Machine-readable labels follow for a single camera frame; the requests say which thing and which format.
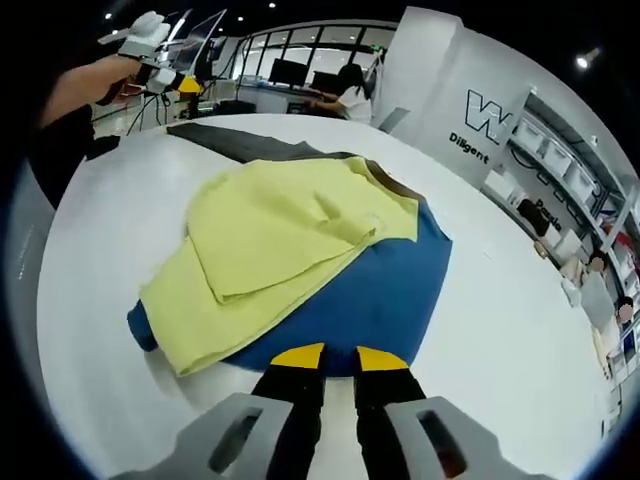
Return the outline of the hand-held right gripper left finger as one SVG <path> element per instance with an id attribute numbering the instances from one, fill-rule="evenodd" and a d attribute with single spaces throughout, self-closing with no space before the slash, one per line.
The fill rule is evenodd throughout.
<path id="1" fill-rule="evenodd" d="M 321 436 L 325 345 L 274 357 L 250 393 L 234 393 L 185 427 L 174 450 L 119 479 L 305 479 Z"/>

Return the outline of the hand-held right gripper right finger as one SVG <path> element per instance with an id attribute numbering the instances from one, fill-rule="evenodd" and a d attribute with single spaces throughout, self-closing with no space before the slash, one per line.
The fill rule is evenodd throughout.
<path id="1" fill-rule="evenodd" d="M 358 346 L 357 439 L 371 479 L 543 479 L 510 463 L 497 437 L 441 396 L 428 397 L 401 358 Z"/>

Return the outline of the person's left hand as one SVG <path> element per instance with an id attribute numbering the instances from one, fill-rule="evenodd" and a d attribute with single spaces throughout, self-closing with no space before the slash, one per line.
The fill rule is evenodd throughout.
<path id="1" fill-rule="evenodd" d="M 138 60 L 120 56 L 110 58 L 106 67 L 108 89 L 99 97 L 97 104 L 104 106 L 141 94 L 144 87 L 137 81 L 141 67 Z"/>

